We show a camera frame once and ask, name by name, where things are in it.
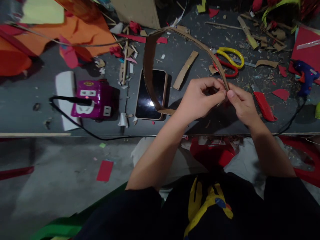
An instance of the finger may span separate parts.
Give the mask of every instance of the finger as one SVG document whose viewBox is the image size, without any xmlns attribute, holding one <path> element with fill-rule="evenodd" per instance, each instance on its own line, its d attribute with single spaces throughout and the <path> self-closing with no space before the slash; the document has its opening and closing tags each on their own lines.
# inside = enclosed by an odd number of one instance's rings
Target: finger
<svg viewBox="0 0 320 240">
<path fill-rule="evenodd" d="M 208 87 L 214 87 L 218 90 L 225 90 L 224 84 L 221 84 L 215 78 L 200 78 L 197 79 L 197 83 L 199 84 L 201 90 L 206 90 Z"/>
<path fill-rule="evenodd" d="M 234 108 L 238 111 L 241 108 L 241 100 L 233 90 L 227 92 L 227 97 Z"/>
<path fill-rule="evenodd" d="M 217 105 L 218 103 L 222 102 L 226 98 L 226 93 L 227 93 L 226 90 L 222 90 L 222 91 L 219 91 L 219 92 L 217 92 L 217 93 L 215 93 L 213 95 L 206 96 L 205 97 L 206 105 L 209 108 L 214 107 L 215 105 Z"/>
<path fill-rule="evenodd" d="M 233 90 L 233 91 L 236 93 L 236 95 L 237 95 L 242 101 L 248 99 L 248 92 L 246 92 L 246 91 L 243 90 L 242 88 L 239 88 L 239 87 L 233 85 L 232 83 L 228 83 L 228 86 L 229 86 L 230 90 Z"/>
</svg>

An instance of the smartphone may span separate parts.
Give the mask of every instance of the smartphone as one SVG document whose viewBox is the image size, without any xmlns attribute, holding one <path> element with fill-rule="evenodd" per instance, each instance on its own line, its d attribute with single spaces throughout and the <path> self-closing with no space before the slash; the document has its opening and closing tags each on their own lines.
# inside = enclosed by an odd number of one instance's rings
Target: smartphone
<svg viewBox="0 0 320 240">
<path fill-rule="evenodd" d="M 166 98 L 166 88 L 167 88 L 168 75 L 166 71 L 163 70 L 152 70 L 152 83 L 154 91 L 157 95 L 159 103 L 164 106 Z M 148 94 L 147 87 L 143 78 L 143 69 L 140 74 L 138 99 L 136 106 L 135 116 L 140 119 L 146 120 L 161 120 L 163 114 L 159 113 L 153 105 L 151 98 Z"/>
</svg>

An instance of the blue glue gun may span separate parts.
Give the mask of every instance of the blue glue gun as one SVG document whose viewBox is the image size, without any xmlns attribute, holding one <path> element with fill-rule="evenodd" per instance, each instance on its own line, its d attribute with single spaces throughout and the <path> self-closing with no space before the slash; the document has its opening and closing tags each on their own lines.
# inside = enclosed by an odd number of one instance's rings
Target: blue glue gun
<svg viewBox="0 0 320 240">
<path fill-rule="evenodd" d="M 299 81 L 302 82 L 302 84 L 298 95 L 301 97 L 308 96 L 311 92 L 313 81 L 318 79 L 320 77 L 320 74 L 316 72 L 313 67 L 301 60 L 291 59 L 291 61 L 293 62 L 294 69 L 297 72 L 301 73 L 301 78 L 299 79 Z"/>
</svg>

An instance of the gray table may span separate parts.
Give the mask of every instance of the gray table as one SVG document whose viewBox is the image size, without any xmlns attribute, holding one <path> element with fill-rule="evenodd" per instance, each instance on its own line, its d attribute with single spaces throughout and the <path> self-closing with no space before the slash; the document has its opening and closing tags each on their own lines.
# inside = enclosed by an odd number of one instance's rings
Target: gray table
<svg viewBox="0 0 320 240">
<path fill-rule="evenodd" d="M 291 52 L 270 53 L 253 51 L 252 48 L 240 49 L 239 44 L 245 42 L 245 34 L 242 30 L 237 29 L 216 29 L 211 25 L 204 24 L 205 21 L 215 21 L 234 26 L 239 26 L 237 21 L 237 13 L 229 11 L 220 11 L 217 17 L 209 19 L 209 15 L 197 15 L 195 6 L 182 19 L 181 24 L 187 26 L 191 30 L 191 35 L 199 39 L 209 47 L 227 46 L 238 49 L 245 56 L 246 61 L 256 63 L 259 59 L 267 59 L 271 61 L 280 61 L 281 65 L 288 67 Z M 252 32 L 259 34 L 258 28 L 252 26 L 252 22 L 245 20 Z M 293 37 L 287 40 L 288 49 L 292 49 L 294 44 Z M 125 90 L 121 89 L 117 81 L 119 78 L 120 62 L 110 54 L 101 56 L 106 62 L 105 78 L 110 85 L 120 91 L 119 112 L 135 113 L 135 106 L 138 93 L 138 84 L 140 71 L 142 69 L 142 58 L 144 53 L 144 44 L 135 43 L 139 52 L 137 62 L 134 66 L 134 74 L 129 82 L 129 87 Z M 172 86 L 179 71 L 184 65 L 186 59 L 191 52 L 195 50 L 199 52 L 199 56 L 193 63 L 187 74 L 180 91 L 168 87 L 167 106 L 177 106 L 181 100 L 189 81 L 192 78 L 207 77 L 210 75 L 208 65 L 211 64 L 209 55 L 200 50 L 195 44 L 186 41 L 183 37 L 172 33 L 169 36 L 168 44 L 159 44 L 156 48 L 155 58 L 159 59 L 162 54 L 166 57 L 162 62 L 155 61 L 154 68 L 165 70 L 169 74 L 169 86 Z M 88 71 L 80 67 L 73 69 L 76 80 L 92 80 L 99 79 L 99 72 L 94 69 L 94 64 L 87 66 L 90 72 L 96 74 L 96 77 L 89 75 Z M 31 74 L 27 79 L 24 76 L 1 77 L 0 78 L 0 132 L 1 133 L 42 133 L 44 135 L 50 133 L 63 133 L 61 115 L 53 111 L 48 103 L 48 98 L 55 95 L 55 76 L 63 71 L 69 71 L 64 60 L 59 55 L 59 46 L 51 44 L 49 49 L 45 51 L 40 59 L 33 63 Z M 275 83 L 273 85 L 267 79 L 270 73 L 275 73 Z M 245 66 L 239 71 L 236 79 L 228 79 L 228 81 L 237 84 L 239 87 L 246 89 L 252 93 L 252 89 L 247 87 L 249 83 L 255 82 L 262 92 L 265 93 L 269 105 L 273 108 L 274 115 L 278 118 L 276 122 L 266 122 L 271 132 L 276 133 L 279 128 L 286 124 L 293 116 L 298 106 L 296 99 L 296 89 L 299 83 L 292 80 L 293 75 L 288 74 L 287 78 L 283 78 L 278 69 L 271 69 L 268 66 L 260 66 L 257 69 Z M 291 95 L 286 102 L 272 94 L 272 91 L 284 88 Z M 38 112 L 32 110 L 33 105 L 41 103 Z M 287 133 L 293 134 L 316 134 L 320 132 L 320 120 L 314 118 L 314 109 L 320 102 L 320 86 L 314 85 L 309 96 L 308 102 L 301 114 L 299 114 Z M 98 136 L 152 136 L 156 135 L 161 127 L 168 120 L 164 121 L 139 120 L 134 126 L 132 118 L 129 119 L 129 128 L 117 126 L 119 122 L 119 112 L 109 121 L 96 123 L 91 119 L 82 119 L 83 125 Z M 50 130 L 47 130 L 43 122 L 52 117 Z M 71 136 L 87 136 L 82 129 L 69 131 Z M 248 134 L 248 129 L 237 119 L 235 110 L 232 106 L 227 108 L 220 106 L 210 112 L 208 116 L 191 123 L 186 131 L 189 135 L 238 135 Z"/>
</svg>

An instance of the green stool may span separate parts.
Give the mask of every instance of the green stool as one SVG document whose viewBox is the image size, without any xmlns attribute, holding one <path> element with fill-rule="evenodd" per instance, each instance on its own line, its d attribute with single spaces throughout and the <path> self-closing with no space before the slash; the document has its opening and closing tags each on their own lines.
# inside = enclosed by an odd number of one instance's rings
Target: green stool
<svg viewBox="0 0 320 240">
<path fill-rule="evenodd" d="M 57 218 L 48 225 L 41 228 L 33 236 L 31 240 L 51 239 L 53 237 L 67 237 L 72 238 L 80 231 L 83 224 L 90 217 L 90 215 L 104 202 L 110 198 L 119 195 L 125 190 L 127 182 L 120 187 L 113 190 L 108 195 L 101 198 L 99 201 L 92 204 L 80 213 L 75 213 L 71 217 Z"/>
</svg>

